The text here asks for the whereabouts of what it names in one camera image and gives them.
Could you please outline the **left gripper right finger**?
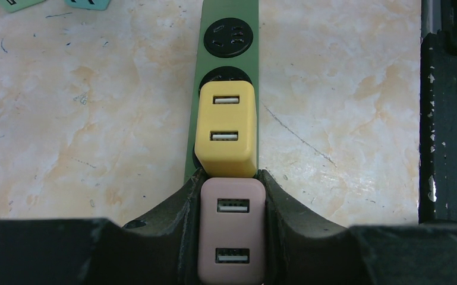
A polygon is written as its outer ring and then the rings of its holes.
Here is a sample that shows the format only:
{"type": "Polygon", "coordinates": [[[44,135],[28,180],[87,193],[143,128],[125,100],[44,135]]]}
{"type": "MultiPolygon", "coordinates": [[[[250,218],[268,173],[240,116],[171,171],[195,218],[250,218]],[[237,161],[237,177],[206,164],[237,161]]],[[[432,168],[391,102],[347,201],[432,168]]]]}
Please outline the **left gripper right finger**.
{"type": "Polygon", "coordinates": [[[266,284],[457,284],[457,223],[340,226],[266,170],[266,284]]]}

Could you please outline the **green power strip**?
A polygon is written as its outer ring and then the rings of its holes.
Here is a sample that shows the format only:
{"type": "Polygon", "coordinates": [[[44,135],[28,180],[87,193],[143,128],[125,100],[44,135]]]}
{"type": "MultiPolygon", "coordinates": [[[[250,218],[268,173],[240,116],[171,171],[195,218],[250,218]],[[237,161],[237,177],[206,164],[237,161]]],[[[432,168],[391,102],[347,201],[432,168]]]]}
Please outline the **green power strip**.
{"type": "Polygon", "coordinates": [[[200,167],[194,154],[200,90],[210,81],[233,80],[251,83],[259,95],[259,3],[203,1],[184,181],[200,167]]]}

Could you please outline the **light green plug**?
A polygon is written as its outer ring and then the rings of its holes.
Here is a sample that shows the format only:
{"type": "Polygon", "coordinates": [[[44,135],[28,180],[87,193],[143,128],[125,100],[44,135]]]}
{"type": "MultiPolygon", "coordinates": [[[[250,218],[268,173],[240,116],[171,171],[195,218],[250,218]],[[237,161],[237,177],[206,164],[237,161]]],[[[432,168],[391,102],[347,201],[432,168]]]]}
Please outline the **light green plug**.
{"type": "Polygon", "coordinates": [[[45,0],[0,0],[0,6],[8,13],[23,10],[45,0]]]}

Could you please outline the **yellow plug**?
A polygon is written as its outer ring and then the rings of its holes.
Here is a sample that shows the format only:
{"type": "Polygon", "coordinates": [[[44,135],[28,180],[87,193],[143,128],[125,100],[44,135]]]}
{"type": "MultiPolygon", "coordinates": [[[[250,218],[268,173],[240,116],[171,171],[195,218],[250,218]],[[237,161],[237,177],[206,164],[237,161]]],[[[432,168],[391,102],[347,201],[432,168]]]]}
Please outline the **yellow plug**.
{"type": "Polygon", "coordinates": [[[256,174],[257,111],[251,83],[212,81],[202,86],[194,151],[210,176],[256,174]]]}

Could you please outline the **teal plug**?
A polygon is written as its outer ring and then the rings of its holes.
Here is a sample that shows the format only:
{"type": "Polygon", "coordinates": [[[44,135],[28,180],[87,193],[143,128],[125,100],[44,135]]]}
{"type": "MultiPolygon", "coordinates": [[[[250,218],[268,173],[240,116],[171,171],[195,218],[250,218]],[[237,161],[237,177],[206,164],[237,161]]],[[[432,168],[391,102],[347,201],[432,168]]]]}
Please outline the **teal plug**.
{"type": "Polygon", "coordinates": [[[65,0],[64,2],[72,8],[104,11],[109,6],[111,0],[65,0]]]}

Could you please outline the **pink plug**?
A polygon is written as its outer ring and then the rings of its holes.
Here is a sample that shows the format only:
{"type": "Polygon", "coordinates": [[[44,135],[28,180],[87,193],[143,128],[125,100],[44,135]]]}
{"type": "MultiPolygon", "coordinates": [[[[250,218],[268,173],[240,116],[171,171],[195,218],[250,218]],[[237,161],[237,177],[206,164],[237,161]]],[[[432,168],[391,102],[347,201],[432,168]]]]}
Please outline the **pink plug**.
{"type": "Polygon", "coordinates": [[[253,178],[211,178],[200,192],[198,277],[202,284],[263,284],[264,186],[253,178]]]}

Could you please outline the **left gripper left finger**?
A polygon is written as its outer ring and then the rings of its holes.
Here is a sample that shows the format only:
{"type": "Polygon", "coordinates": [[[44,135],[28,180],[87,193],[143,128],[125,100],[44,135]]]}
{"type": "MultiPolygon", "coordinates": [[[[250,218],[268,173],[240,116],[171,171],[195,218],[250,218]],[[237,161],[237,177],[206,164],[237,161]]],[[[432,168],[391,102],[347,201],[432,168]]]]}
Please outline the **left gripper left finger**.
{"type": "Polygon", "coordinates": [[[0,220],[0,284],[199,284],[198,169],[119,226],[108,218],[0,220]]]}

